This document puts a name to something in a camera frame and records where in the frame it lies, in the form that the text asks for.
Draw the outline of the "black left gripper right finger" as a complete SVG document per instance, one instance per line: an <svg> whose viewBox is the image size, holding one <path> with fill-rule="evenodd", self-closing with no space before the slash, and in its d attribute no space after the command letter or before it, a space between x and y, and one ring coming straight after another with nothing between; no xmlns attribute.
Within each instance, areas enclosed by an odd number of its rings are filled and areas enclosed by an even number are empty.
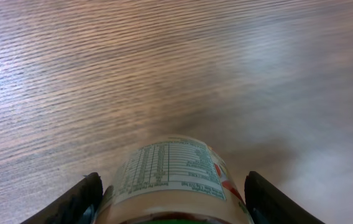
<svg viewBox="0 0 353 224"><path fill-rule="evenodd" d="M258 172L249 172L244 193L247 209L255 224L324 224Z"/></svg>

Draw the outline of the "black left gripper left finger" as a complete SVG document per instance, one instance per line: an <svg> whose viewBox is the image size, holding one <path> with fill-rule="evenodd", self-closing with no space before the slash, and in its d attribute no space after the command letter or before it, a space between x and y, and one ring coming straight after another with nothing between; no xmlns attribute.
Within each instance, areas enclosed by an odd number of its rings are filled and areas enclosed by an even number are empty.
<svg viewBox="0 0 353 224"><path fill-rule="evenodd" d="M92 223L102 198L101 178L93 172L22 224Z"/></svg>

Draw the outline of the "green lid jar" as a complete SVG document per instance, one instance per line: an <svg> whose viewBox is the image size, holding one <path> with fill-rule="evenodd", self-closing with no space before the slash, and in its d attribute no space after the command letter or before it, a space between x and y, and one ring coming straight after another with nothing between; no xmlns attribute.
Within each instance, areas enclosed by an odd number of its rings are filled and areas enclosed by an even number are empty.
<svg viewBox="0 0 353 224"><path fill-rule="evenodd" d="M117 170L95 223L253 222L223 159L205 142L163 136Z"/></svg>

